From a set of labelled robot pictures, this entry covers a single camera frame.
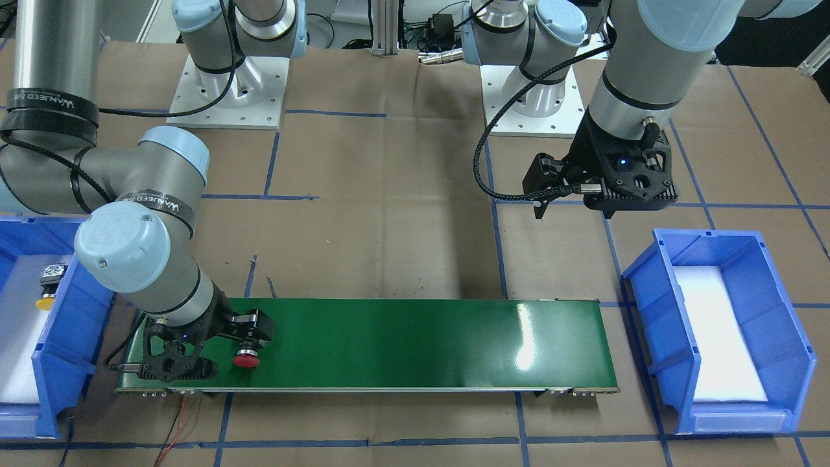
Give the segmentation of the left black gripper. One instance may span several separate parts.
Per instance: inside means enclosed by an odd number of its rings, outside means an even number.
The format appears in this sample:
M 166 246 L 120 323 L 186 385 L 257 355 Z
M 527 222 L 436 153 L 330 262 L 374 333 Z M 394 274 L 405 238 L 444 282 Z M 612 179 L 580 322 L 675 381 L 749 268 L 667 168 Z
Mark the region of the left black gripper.
M 614 136 L 585 115 L 562 160 L 536 154 L 522 182 L 541 221 L 554 199 L 583 195 L 586 207 L 611 218 L 617 211 L 656 211 L 676 203 L 672 151 L 663 130 L 652 118 L 635 124 L 644 136 Z

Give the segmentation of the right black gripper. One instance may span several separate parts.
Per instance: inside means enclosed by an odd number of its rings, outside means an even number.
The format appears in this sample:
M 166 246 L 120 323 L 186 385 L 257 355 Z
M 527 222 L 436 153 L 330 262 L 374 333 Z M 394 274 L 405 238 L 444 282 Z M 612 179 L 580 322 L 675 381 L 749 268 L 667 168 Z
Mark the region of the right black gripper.
M 274 322 L 261 309 L 244 314 L 232 310 L 226 295 L 218 289 L 211 303 L 195 321 L 183 326 L 152 323 L 143 331 L 143 358 L 139 364 L 141 379 L 211 379 L 217 375 L 214 361 L 202 357 L 206 340 L 222 337 L 237 343 L 251 342 L 263 348 L 274 336 Z

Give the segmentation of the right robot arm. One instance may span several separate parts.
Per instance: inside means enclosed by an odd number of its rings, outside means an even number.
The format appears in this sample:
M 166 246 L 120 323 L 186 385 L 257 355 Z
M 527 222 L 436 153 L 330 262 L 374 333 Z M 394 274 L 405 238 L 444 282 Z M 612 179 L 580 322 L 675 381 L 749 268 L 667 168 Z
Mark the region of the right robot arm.
M 2 119 L 2 210 L 88 215 L 75 234 L 77 259 L 107 289 L 147 317 L 143 356 L 116 370 L 143 379 L 210 379 L 204 343 L 237 343 L 233 363 L 259 364 L 274 323 L 239 314 L 189 254 L 208 180 L 198 137 L 160 125 L 134 148 L 96 145 L 100 1 L 20 1 L 17 60 Z

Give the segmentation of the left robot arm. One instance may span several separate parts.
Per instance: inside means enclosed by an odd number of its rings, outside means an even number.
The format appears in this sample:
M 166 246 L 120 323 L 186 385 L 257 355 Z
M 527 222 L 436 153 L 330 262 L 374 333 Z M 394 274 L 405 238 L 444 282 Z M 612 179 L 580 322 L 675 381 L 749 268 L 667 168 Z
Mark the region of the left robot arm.
M 561 97 L 570 67 L 589 57 L 578 48 L 589 33 L 585 14 L 569 1 L 469 1 L 462 22 L 467 63 L 513 66 L 506 104 L 487 125 L 473 156 L 480 189 L 494 199 L 532 201 L 537 219 L 549 202 L 581 194 L 591 210 L 656 211 L 675 203 L 672 151 L 664 131 L 709 57 L 739 17 L 793 18 L 816 1 L 611 1 L 616 32 L 604 71 L 573 137 L 568 154 L 534 157 L 522 194 L 490 189 L 480 154 L 502 115 L 518 104 L 528 112 L 532 89 Z

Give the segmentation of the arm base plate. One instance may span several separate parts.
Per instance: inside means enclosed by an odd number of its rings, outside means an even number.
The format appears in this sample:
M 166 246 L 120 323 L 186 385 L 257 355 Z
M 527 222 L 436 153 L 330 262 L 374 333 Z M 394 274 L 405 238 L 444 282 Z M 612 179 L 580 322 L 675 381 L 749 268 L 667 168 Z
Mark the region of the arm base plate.
M 277 130 L 289 75 L 287 57 L 247 56 L 237 69 L 228 94 L 203 112 L 166 119 L 183 128 Z M 170 112 L 184 112 L 213 101 L 226 85 L 228 74 L 211 74 L 187 57 Z
M 528 80 L 516 66 L 481 66 L 486 123 Z M 493 136 L 573 138 L 584 114 L 575 72 L 554 85 L 534 86 L 500 118 Z

